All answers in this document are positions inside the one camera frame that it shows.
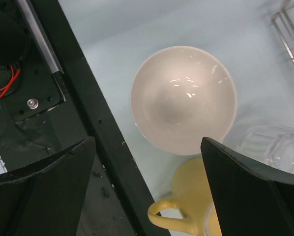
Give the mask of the white bowl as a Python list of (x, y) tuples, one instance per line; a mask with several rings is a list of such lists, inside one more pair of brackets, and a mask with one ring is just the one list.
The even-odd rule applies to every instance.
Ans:
[(175, 155), (197, 155), (203, 137), (221, 141), (228, 134), (237, 92), (216, 57), (196, 47), (172, 46), (139, 67), (130, 106), (136, 127), (152, 145)]

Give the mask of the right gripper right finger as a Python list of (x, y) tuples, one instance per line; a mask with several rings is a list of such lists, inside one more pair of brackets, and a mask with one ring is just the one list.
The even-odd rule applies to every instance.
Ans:
[(224, 236), (294, 236), (294, 175), (204, 137), (201, 152)]

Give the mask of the clear glass tumbler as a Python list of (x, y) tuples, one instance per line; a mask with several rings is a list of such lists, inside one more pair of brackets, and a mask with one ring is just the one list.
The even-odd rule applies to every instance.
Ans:
[(238, 143), (236, 151), (281, 171), (294, 174), (294, 128), (253, 126)]

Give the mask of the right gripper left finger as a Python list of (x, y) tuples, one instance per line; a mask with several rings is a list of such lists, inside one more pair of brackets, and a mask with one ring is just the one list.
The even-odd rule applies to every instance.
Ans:
[(95, 139), (0, 174), (0, 236), (74, 236), (95, 158)]

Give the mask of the metal wire dish rack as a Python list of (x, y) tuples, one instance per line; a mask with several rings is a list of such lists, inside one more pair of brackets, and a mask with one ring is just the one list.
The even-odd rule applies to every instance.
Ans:
[(272, 14), (271, 23), (294, 65), (294, 0), (284, 0), (280, 9)]

